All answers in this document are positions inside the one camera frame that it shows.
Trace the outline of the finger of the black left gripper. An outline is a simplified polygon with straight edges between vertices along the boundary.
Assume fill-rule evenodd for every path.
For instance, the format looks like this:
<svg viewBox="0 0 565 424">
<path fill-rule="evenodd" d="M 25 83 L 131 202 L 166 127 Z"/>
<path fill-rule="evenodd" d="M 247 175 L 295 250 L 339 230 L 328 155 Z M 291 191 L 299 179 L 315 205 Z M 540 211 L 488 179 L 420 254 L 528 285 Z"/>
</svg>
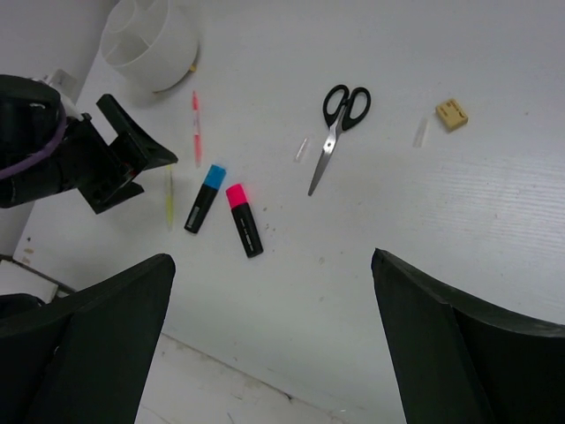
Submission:
<svg viewBox="0 0 565 424">
<path fill-rule="evenodd" d="M 87 185 L 87 203 L 100 214 L 143 192 L 143 187 L 132 180 L 99 180 Z"/>
<path fill-rule="evenodd" d="M 103 95 L 96 105 L 117 133 L 117 137 L 109 145 L 110 149 L 132 172 L 142 172 L 178 162 L 177 156 L 147 134 L 113 95 Z"/>
</svg>

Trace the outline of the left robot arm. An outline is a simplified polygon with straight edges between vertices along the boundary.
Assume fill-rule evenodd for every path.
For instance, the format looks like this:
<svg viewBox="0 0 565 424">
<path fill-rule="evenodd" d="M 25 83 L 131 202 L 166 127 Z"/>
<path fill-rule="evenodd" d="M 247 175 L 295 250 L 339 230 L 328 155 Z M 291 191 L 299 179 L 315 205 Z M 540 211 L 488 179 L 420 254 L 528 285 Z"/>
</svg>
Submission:
<svg viewBox="0 0 565 424">
<path fill-rule="evenodd" d="M 100 214 L 143 193 L 134 181 L 141 172 L 177 163 L 177 156 L 149 136 L 113 95 L 103 95 L 97 106 L 117 133 L 112 143 L 56 88 L 2 76 L 2 208 L 78 190 Z"/>
</svg>

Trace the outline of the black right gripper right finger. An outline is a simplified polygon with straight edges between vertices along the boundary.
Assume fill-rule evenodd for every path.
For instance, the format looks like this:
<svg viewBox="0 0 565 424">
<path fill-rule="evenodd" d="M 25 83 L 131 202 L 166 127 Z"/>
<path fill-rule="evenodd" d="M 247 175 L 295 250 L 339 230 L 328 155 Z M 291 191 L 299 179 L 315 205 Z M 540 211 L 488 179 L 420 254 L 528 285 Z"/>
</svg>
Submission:
<svg viewBox="0 0 565 424">
<path fill-rule="evenodd" d="M 409 423 L 562 423 L 564 327 L 376 250 L 374 291 Z"/>
</svg>

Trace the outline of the clear pen cap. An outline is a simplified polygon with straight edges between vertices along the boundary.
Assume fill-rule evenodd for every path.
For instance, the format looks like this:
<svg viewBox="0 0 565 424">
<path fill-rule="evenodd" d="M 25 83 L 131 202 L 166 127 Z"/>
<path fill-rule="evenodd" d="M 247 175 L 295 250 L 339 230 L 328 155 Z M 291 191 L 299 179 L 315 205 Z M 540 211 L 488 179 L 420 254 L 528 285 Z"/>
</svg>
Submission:
<svg viewBox="0 0 565 424">
<path fill-rule="evenodd" d="M 414 148 L 422 148 L 423 147 L 425 140 L 426 140 L 428 127 L 429 127 L 429 118 L 423 117 L 418 124 L 418 128 L 417 128 L 417 131 L 416 131 L 415 136 L 414 136 L 414 140 L 413 140 L 413 143 L 412 143 L 412 146 Z"/>
<path fill-rule="evenodd" d="M 309 138 L 305 137 L 304 140 L 301 142 L 297 153 L 295 154 L 295 157 L 294 157 L 295 163 L 300 163 L 302 161 L 302 159 L 305 156 L 305 153 L 307 152 L 308 145 L 309 145 Z"/>
</svg>

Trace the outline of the tan eraser block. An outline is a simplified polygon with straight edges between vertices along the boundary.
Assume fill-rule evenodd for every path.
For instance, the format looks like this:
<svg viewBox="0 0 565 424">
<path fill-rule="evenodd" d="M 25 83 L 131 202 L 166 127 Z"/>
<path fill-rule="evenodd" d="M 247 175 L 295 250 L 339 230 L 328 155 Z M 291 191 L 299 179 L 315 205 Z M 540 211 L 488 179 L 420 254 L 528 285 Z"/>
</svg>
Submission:
<svg viewBox="0 0 565 424">
<path fill-rule="evenodd" d="M 461 128 L 469 121 L 467 114 L 454 98 L 438 104 L 435 107 L 435 113 L 449 133 Z"/>
</svg>

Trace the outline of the yellow thin highlighter pen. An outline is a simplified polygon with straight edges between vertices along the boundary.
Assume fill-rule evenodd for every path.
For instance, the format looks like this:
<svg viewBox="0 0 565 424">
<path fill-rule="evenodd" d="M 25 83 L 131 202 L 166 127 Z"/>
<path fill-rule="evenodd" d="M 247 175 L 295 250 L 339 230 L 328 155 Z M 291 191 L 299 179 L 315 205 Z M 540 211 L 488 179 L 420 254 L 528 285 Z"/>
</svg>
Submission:
<svg viewBox="0 0 565 424">
<path fill-rule="evenodd" d="M 171 165 L 167 166 L 166 174 L 166 219 L 168 231 L 173 231 L 174 226 L 174 178 L 173 169 Z"/>
</svg>

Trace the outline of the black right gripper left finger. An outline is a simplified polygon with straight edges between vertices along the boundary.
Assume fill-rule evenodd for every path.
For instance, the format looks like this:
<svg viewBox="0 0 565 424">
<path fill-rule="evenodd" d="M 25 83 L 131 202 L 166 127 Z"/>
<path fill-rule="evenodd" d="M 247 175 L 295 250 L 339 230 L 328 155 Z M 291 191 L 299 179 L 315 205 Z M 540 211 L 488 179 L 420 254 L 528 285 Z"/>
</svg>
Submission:
<svg viewBox="0 0 565 424">
<path fill-rule="evenodd" d="M 157 254 L 45 303 L 1 298 L 3 423 L 133 423 L 176 265 Z"/>
</svg>

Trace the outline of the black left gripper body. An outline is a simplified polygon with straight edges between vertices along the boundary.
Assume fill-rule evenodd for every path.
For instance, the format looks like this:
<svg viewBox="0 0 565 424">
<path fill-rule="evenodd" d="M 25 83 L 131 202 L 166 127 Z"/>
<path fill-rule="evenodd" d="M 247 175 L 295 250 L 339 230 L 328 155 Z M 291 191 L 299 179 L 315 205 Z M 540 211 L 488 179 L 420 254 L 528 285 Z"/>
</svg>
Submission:
<svg viewBox="0 0 565 424">
<path fill-rule="evenodd" d="M 133 181 L 139 174 L 118 160 L 87 114 L 67 120 L 64 139 L 52 158 L 61 172 L 59 191 L 77 189 L 86 202 L 89 183 L 105 179 Z"/>
</svg>

